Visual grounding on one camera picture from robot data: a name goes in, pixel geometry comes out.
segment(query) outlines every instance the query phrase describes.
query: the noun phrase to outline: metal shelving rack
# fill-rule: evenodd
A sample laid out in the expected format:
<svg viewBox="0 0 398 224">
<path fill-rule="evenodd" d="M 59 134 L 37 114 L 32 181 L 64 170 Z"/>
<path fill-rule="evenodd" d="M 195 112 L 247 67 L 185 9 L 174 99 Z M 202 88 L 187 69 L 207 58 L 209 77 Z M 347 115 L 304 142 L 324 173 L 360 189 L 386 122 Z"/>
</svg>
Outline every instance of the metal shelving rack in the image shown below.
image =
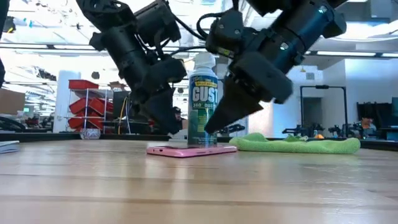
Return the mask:
<svg viewBox="0 0 398 224">
<path fill-rule="evenodd" d="M 70 103 L 70 97 L 72 92 L 74 94 L 76 94 L 77 97 L 79 98 L 101 98 L 104 99 L 105 105 L 104 105 L 104 118 L 103 118 L 103 122 L 106 121 L 106 114 L 108 113 L 106 111 L 106 107 L 109 101 L 111 101 L 113 99 L 113 92 L 112 90 L 100 90 L 100 89 L 94 89 L 94 88 L 87 88 L 85 90 L 77 90 L 77 89 L 69 89 L 69 97 L 68 97 L 68 112 L 67 112 L 67 116 L 65 117 L 67 119 L 67 123 L 65 125 L 65 130 L 68 131 L 69 127 L 69 122 L 68 120 L 70 118 L 81 118 L 85 120 L 84 123 L 84 128 L 86 128 L 86 124 L 87 124 L 87 119 L 90 118 L 98 118 L 98 117 L 89 117 L 87 116 L 87 110 L 88 110 L 88 100 L 86 100 L 86 105 L 85 105 L 85 116 L 84 117 L 77 117 L 77 116 L 70 116 L 70 114 L 72 114 L 72 112 L 70 111 L 69 106 L 71 105 Z"/>
</svg>

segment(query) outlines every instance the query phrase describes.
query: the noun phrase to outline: wood grain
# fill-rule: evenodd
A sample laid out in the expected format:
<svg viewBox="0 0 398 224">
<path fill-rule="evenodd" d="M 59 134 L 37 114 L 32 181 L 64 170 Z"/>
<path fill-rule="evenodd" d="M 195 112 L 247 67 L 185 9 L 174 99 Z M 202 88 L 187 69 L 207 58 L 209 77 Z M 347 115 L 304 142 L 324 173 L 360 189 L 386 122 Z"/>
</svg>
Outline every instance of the wood grain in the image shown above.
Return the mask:
<svg viewBox="0 0 398 224">
<path fill-rule="evenodd" d="M 59 141 L 0 155 L 0 223 L 397 223 L 398 153 L 147 156 Z"/>
</svg>

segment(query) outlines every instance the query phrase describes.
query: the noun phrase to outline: cardboard box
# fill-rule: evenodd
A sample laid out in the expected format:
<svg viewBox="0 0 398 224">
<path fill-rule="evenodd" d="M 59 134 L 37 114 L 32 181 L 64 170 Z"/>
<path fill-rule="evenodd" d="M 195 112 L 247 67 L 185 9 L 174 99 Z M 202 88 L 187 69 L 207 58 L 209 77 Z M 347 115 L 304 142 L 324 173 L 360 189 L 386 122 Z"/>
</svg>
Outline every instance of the cardboard box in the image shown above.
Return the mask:
<svg viewBox="0 0 398 224">
<path fill-rule="evenodd" d="M 25 93 L 0 89 L 0 114 L 16 115 L 23 111 L 25 105 Z"/>
</svg>

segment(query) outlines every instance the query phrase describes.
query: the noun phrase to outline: bowl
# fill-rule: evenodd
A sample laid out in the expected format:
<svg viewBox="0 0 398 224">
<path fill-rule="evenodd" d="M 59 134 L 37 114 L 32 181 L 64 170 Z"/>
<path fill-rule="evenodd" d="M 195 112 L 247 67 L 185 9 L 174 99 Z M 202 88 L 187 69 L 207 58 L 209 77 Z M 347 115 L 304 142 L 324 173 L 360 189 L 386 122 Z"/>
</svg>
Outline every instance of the bowl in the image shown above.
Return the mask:
<svg viewBox="0 0 398 224">
<path fill-rule="evenodd" d="M 85 128 L 80 131 L 82 140 L 97 140 L 101 136 L 101 130 L 95 128 Z"/>
</svg>

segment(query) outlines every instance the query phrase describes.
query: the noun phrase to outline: can label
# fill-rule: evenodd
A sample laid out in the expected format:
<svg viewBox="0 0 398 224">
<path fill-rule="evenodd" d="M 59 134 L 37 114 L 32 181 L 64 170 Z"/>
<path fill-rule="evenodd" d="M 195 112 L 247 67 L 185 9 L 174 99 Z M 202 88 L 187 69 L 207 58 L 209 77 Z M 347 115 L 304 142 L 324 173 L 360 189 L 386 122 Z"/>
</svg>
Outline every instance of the can label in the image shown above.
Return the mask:
<svg viewBox="0 0 398 224">
<path fill-rule="evenodd" d="M 205 125 L 218 102 L 217 77 L 190 78 L 188 145 L 211 147 L 217 145 L 217 135 L 205 132 Z"/>
</svg>

